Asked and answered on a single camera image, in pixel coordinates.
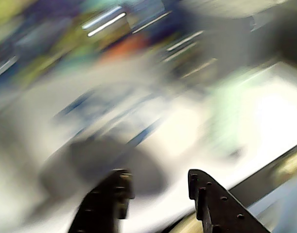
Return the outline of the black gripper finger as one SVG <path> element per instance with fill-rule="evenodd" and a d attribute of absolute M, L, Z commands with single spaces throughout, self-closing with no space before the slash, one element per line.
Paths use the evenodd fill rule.
<path fill-rule="evenodd" d="M 128 169 L 113 170 L 83 198 L 68 232 L 118 233 L 135 198 L 132 180 Z"/>
<path fill-rule="evenodd" d="M 232 194 L 208 173 L 188 171 L 189 198 L 195 201 L 196 218 L 205 233 L 268 233 Z"/>

